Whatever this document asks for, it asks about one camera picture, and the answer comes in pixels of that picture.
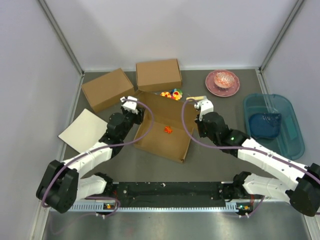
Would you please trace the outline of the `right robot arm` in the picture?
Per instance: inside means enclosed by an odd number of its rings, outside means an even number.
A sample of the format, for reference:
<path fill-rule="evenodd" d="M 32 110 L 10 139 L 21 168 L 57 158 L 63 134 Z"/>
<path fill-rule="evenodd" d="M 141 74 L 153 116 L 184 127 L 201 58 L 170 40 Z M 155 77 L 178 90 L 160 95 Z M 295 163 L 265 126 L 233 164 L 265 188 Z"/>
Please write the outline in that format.
<path fill-rule="evenodd" d="M 216 112 L 198 114 L 198 134 L 209 138 L 212 149 L 219 149 L 251 163 L 272 175 L 271 178 L 243 171 L 233 179 L 233 192 L 239 198 L 262 195 L 290 204 L 303 215 L 314 217 L 320 209 L 320 166 L 307 166 L 289 160 L 256 142 L 245 133 L 230 129 Z"/>

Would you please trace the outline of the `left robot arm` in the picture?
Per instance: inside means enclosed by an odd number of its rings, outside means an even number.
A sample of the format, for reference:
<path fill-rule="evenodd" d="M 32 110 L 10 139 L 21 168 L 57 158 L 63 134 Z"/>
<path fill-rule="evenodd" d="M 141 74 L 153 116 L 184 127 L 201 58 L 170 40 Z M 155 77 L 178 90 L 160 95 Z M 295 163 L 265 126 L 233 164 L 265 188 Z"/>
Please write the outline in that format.
<path fill-rule="evenodd" d="M 49 163 L 36 191 L 43 207 L 63 214 L 76 201 L 91 196 L 105 199 L 115 196 L 113 180 L 106 174 L 98 172 L 87 178 L 83 176 L 118 155 L 133 125 L 143 122 L 143 107 L 138 106 L 135 112 L 124 107 L 121 110 L 109 117 L 106 132 L 89 150 L 63 162 L 53 160 Z"/>

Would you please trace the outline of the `small orange toy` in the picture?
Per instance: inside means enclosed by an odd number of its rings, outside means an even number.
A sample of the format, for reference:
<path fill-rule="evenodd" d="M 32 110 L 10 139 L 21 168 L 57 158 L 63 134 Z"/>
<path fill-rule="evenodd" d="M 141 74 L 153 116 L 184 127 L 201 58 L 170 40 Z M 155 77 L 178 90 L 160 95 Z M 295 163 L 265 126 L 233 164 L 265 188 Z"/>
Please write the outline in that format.
<path fill-rule="evenodd" d="M 165 126 L 163 131 L 168 134 L 171 134 L 173 132 L 173 130 L 170 126 Z"/>

